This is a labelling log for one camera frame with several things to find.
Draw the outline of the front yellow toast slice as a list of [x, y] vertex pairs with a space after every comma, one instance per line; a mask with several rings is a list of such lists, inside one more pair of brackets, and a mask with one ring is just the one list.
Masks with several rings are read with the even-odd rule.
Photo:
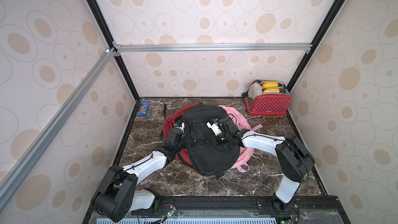
[[263, 88], [262, 91], [265, 94], [279, 94], [280, 93], [279, 88]]

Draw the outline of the black frame post left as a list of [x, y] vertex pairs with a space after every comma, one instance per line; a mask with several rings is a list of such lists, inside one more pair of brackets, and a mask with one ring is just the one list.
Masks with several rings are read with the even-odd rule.
[[105, 38], [107, 45], [110, 48], [114, 48], [115, 51], [117, 52], [117, 54], [115, 56], [116, 63], [123, 75], [124, 80], [126, 81], [126, 84], [129, 88], [133, 98], [135, 99], [135, 101], [139, 101], [140, 97], [138, 95], [138, 91], [132, 82], [132, 79], [127, 71], [127, 67], [126, 67], [121, 55], [118, 54], [118, 49], [114, 45], [114, 38], [111, 34], [108, 24], [105, 21], [104, 15], [97, 3], [97, 0], [86, 0], [86, 2], [89, 5], [89, 8], [96, 20], [97, 25], [99, 26], [99, 29], [101, 30], [101, 33], [103, 34], [103, 36]]

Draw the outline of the red polka dot toaster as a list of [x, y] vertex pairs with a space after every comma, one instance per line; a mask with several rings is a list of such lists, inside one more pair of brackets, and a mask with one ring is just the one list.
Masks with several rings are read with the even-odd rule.
[[241, 96], [245, 99], [247, 113], [252, 116], [284, 116], [287, 114], [291, 103], [291, 95], [286, 86], [280, 82], [279, 94], [263, 93], [262, 84], [264, 82], [275, 82], [266, 80], [256, 80], [248, 90]]

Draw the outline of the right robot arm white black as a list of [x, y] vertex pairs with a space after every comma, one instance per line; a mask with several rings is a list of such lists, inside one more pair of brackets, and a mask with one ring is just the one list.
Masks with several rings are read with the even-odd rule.
[[291, 205], [296, 192], [315, 164], [313, 155], [295, 135], [288, 137], [267, 136], [249, 129], [238, 129], [230, 117], [207, 123], [216, 144], [232, 144], [268, 152], [278, 158], [283, 178], [273, 194], [271, 206], [276, 213], [283, 213]]

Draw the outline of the black backpack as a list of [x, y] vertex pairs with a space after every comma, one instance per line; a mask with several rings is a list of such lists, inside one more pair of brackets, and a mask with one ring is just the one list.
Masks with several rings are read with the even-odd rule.
[[187, 148], [193, 168], [203, 176], [221, 177], [234, 166], [240, 154], [238, 145], [215, 146], [213, 131], [207, 123], [214, 119], [230, 117], [219, 106], [199, 104], [182, 115], [184, 133], [190, 135]]

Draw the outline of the yellow toast slice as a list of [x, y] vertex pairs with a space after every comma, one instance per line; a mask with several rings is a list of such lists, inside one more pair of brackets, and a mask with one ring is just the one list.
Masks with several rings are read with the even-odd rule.
[[262, 91], [265, 94], [279, 94], [280, 93], [279, 88], [263, 88]]
[[281, 87], [280, 83], [278, 82], [264, 82], [262, 84], [263, 88], [278, 88]]

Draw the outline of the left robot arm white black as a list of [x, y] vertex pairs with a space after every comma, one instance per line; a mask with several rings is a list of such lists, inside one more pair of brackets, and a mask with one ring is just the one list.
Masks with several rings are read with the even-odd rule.
[[146, 177], [175, 160], [184, 149], [183, 128], [172, 128], [167, 139], [150, 155], [125, 167], [110, 167], [97, 190], [90, 206], [113, 222], [122, 220], [128, 212], [135, 209], [150, 208], [155, 196], [148, 190], [136, 190], [137, 185]]

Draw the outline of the pink backpack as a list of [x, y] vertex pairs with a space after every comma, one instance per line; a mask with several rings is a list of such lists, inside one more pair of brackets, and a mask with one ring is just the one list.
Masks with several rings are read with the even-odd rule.
[[[241, 129], [250, 129], [252, 131], [258, 131], [263, 127], [263, 125], [259, 124], [254, 128], [251, 128], [250, 124], [248, 123], [247, 119], [235, 108], [228, 107], [224, 105], [220, 105], [219, 107], [223, 108], [227, 114], [230, 116], [231, 119], [234, 120], [234, 123], [238, 127], [239, 130]], [[232, 169], [236, 168], [239, 172], [245, 173], [250, 170], [249, 165], [247, 164], [248, 160], [253, 156], [254, 148], [240, 148], [240, 154], [238, 160], [232, 167]]]

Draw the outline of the rear yellow toast slice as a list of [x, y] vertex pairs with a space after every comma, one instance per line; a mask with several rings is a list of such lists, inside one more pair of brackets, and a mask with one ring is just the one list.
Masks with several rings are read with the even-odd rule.
[[264, 82], [262, 84], [263, 88], [278, 88], [281, 87], [280, 83], [278, 82]]

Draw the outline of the red backpack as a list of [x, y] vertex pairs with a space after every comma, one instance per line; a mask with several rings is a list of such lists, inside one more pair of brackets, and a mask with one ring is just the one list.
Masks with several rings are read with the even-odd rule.
[[[163, 104], [163, 115], [165, 121], [163, 122], [163, 130], [161, 131], [159, 137], [166, 140], [167, 133], [175, 126], [175, 123], [180, 123], [183, 113], [195, 106], [197, 106], [197, 104], [186, 105], [182, 108], [175, 109], [170, 116], [166, 117], [167, 105]], [[188, 151], [186, 149], [182, 149], [181, 151], [179, 151], [175, 156], [175, 160], [190, 168], [193, 168], [192, 163], [189, 159]]]

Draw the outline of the blue candy packet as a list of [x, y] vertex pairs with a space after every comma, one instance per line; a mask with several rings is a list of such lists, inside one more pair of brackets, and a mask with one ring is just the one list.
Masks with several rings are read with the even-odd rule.
[[138, 116], [147, 116], [150, 105], [151, 105], [150, 101], [142, 101], [141, 106], [138, 109], [137, 115]]

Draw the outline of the black frame post right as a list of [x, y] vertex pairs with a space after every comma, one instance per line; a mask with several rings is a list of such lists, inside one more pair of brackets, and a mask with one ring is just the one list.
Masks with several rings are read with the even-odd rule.
[[312, 56], [314, 55], [315, 51], [317, 50], [318, 46], [320, 45], [321, 41], [325, 37], [328, 29], [332, 25], [333, 21], [336, 19], [338, 13], [343, 8], [344, 3], [346, 0], [334, 0], [333, 4], [328, 11], [326, 17], [324, 18], [322, 24], [320, 25], [319, 30], [317, 31], [315, 37], [313, 38], [311, 44], [311, 49], [306, 52], [301, 60], [300, 64], [298, 65], [297, 69], [295, 70], [291, 80], [288, 83], [287, 89], [291, 92], [294, 86], [297, 84], [301, 74], [303, 73], [304, 69], [309, 64]]

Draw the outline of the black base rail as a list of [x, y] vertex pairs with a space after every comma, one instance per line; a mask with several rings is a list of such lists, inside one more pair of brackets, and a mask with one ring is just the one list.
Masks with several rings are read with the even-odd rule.
[[121, 224], [348, 224], [336, 196], [294, 197], [277, 213], [271, 197], [158, 197], [130, 211]]

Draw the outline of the black frame post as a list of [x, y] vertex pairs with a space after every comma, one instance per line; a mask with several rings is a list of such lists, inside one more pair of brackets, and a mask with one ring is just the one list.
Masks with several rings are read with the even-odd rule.
[[124, 80], [126, 81], [126, 84], [129, 88], [133, 98], [135, 99], [135, 101], [139, 101], [140, 97], [138, 95], [138, 91], [132, 82], [132, 79], [127, 71], [127, 67], [126, 67], [121, 55], [118, 54], [118, 49], [114, 45], [114, 38], [111, 34], [108, 24], [105, 21], [104, 15], [97, 3], [97, 0], [86, 0], [86, 2], [89, 5], [89, 8], [96, 20], [97, 25], [99, 26], [99, 29], [101, 30], [101, 33], [103, 34], [103, 36], [105, 38], [107, 45], [110, 48], [114, 48], [115, 51], [117, 52], [117, 54], [115, 56], [116, 63], [123, 75]]
[[320, 45], [321, 41], [325, 37], [328, 29], [332, 25], [333, 21], [336, 19], [338, 13], [343, 8], [344, 3], [346, 0], [334, 0], [333, 4], [328, 11], [326, 17], [324, 18], [322, 24], [320, 25], [319, 30], [317, 31], [315, 37], [313, 38], [311, 44], [311, 49], [306, 52], [301, 60], [300, 64], [298, 65], [297, 69], [295, 70], [291, 80], [288, 83], [287, 89], [291, 92], [294, 86], [297, 84], [301, 74], [303, 73], [304, 69], [309, 64], [312, 56], [314, 55], [315, 51], [317, 50], [318, 46]]

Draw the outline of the horizontal aluminium bar rear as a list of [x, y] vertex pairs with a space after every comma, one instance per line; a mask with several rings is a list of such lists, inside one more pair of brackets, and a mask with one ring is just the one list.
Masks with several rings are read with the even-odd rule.
[[205, 52], [205, 51], [265, 51], [310, 50], [311, 43], [278, 44], [184, 44], [184, 45], [116, 45], [119, 52]]

